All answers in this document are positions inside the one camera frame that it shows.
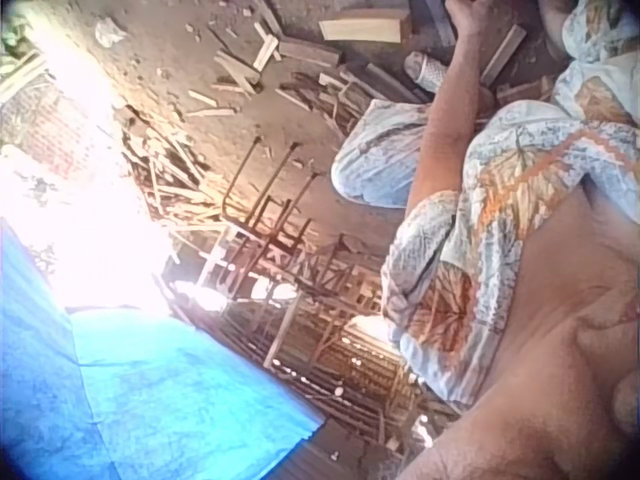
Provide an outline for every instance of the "cloth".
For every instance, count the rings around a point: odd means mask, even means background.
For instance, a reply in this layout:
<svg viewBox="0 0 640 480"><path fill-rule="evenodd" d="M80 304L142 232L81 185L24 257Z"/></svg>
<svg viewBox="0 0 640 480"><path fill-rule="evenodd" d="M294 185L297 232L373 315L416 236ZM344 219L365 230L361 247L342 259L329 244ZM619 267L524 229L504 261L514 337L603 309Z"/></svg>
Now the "cloth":
<svg viewBox="0 0 640 480"><path fill-rule="evenodd" d="M563 35L575 60L551 103L500 110L469 146L461 192L423 200L382 270L392 341L458 410L473 405L491 366L524 242L583 177L640 222L637 24L614 1L580 0ZM358 125L333 166L338 191L371 205L406 205L424 111L373 102L362 123L371 124L371 112L376 129Z"/></svg>
<svg viewBox="0 0 640 480"><path fill-rule="evenodd" d="M1 218L0 320L0 443L25 478L259 479L323 421L173 318L67 315Z"/></svg>

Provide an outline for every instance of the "wooden post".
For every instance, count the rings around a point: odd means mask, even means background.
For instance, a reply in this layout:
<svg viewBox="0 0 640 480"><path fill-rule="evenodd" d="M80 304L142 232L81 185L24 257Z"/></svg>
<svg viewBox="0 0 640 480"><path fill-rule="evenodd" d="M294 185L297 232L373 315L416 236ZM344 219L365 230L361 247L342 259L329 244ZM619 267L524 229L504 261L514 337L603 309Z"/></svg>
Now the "wooden post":
<svg viewBox="0 0 640 480"><path fill-rule="evenodd" d="M276 338L273 339L271 348L269 349L269 352L267 353L267 356L264 359L264 363L262 364L265 368L271 367L271 362L278 354L278 351L282 346L282 342L284 341L284 336L287 334L287 331L289 330L289 327L291 326L291 323L293 322L293 319L296 316L296 311L298 310L298 304L300 303L302 296L303 296L302 290L299 289L298 295L296 295L296 298L293 299L293 302L291 302L291 305L289 305L289 308L287 308L287 312L284 314L284 318L282 319L282 324L280 325L280 329L276 334Z"/></svg>

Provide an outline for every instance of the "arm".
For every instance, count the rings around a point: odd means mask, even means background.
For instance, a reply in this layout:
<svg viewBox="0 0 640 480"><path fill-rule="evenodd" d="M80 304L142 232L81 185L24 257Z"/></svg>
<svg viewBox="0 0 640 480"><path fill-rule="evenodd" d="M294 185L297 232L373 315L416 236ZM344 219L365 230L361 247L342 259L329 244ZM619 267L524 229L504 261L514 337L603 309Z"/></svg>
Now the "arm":
<svg viewBox="0 0 640 480"><path fill-rule="evenodd" d="M407 215L433 193L461 189L462 165L478 110L480 45L490 1L447 0L447 9L458 29L458 42L429 110Z"/></svg>

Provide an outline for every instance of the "blue plastic sheet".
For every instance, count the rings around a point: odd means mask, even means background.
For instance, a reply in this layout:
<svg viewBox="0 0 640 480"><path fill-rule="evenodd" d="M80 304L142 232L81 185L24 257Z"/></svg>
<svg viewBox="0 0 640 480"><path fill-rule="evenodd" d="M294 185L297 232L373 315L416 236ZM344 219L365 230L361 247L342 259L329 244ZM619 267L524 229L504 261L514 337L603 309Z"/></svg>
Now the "blue plastic sheet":
<svg viewBox="0 0 640 480"><path fill-rule="evenodd" d="M172 318L67 315L0 220L0 441L33 479L261 478L322 418Z"/></svg>

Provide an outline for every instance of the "concrete floor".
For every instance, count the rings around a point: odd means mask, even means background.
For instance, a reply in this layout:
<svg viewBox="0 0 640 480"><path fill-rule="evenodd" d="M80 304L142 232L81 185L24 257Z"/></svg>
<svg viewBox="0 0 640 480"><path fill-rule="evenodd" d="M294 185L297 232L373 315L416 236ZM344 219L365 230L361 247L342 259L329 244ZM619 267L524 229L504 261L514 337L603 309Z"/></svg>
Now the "concrete floor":
<svg viewBox="0 0 640 480"><path fill-rule="evenodd" d="M348 60L368 58L407 82L401 72L404 56L412 49L430 52L447 62L451 49L430 48L432 29L421 24L419 13L423 0L412 0L414 37L405 46L389 46L355 42L337 44ZM52 0L37 2L38 8L58 31L64 32L80 49L93 55L111 78L116 92L142 112L150 112L167 122L173 122L195 140L194 151L204 155L212 172L229 181L245 150L255 135L262 135L271 146L273 159L261 150L252 159L247 175L241 180L243 196L255 197L255 186L266 181L268 172L289 143L302 143L298 157L305 163L311 159L313 169L326 175L316 181L301 202L297 220L314 219L311 240L326 243L340 232L354 235L365 242L372 254L384 256L403 212L355 205L339 197L331 187L328 172L340 147L336 135L322 119L303 111L279 97L274 89L289 80L292 71L310 74L322 71L310 64L292 59L270 62L263 73L264 91L248 100L242 95L213 92L208 85L225 75L213 61L214 41L206 25L215 20L216 31L224 38L234 55L252 63L262 44L253 28L255 18L242 15L242 7L251 0L231 0L221 6L217 0ZM274 0L274 10L280 17L286 34L308 40L321 40L318 21L334 11L332 0ZM110 16L128 36L111 49L101 47L94 29L101 16ZM493 13L491 38L483 46L484 61L504 38L512 23L522 24L528 38L515 58L494 84L509 82L518 85L547 73L558 71L548 56L541 36L540 19L535 0L513 0L497 5ZM201 41L187 31L186 24L200 31ZM226 27L239 38L232 38ZM166 78L157 74L167 72ZM172 120L172 110L182 112L202 108L187 91L198 90L217 98L221 106L240 107L242 113L233 117L190 118L186 123ZM291 198L304 181L309 168L287 167L276 183L280 198Z"/></svg>

